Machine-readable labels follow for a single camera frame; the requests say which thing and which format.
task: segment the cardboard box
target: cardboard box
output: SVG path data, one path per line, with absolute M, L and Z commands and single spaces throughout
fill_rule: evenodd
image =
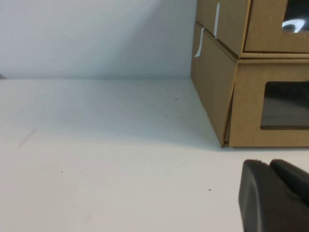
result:
M 221 146 L 309 146 L 309 59 L 238 58 L 202 31 L 196 23 L 191 77 Z M 271 96 L 295 84 L 305 105 Z
M 239 58 L 309 58 L 307 0 L 198 0 L 197 21 Z

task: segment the white tape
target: white tape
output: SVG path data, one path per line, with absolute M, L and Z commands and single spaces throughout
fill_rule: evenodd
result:
M 294 33 L 299 33 L 299 31 L 303 28 L 305 23 L 306 22 L 303 19 L 292 19 L 282 23 L 282 27 L 285 27 L 287 25 L 293 25 L 295 27 Z
M 214 21 L 214 30 L 213 35 L 217 38 L 217 30 L 218 30 L 218 22 L 219 22 L 219 13 L 220 13 L 220 3 L 217 5 L 217 12 L 216 12 L 216 21 Z
M 205 30 L 205 28 L 202 28 L 202 30 L 201 30 L 201 40 L 199 41 L 199 48 L 198 48 L 197 54 L 194 57 L 200 57 L 201 56 L 204 30 Z

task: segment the white table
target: white table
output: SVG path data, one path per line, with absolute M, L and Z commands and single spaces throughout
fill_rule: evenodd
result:
M 0 109 L 1 232 L 240 232 L 244 160 L 309 171 L 221 149 L 190 80 L 2 80 Z

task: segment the box window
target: box window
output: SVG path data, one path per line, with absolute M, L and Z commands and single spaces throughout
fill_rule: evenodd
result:
M 309 0 L 288 0 L 282 29 L 294 33 L 309 30 Z
M 267 82 L 262 130 L 309 129 L 309 82 Z

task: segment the white wall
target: white wall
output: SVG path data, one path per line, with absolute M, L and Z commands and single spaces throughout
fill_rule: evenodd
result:
M 184 78 L 196 0 L 0 0 L 0 74 Z

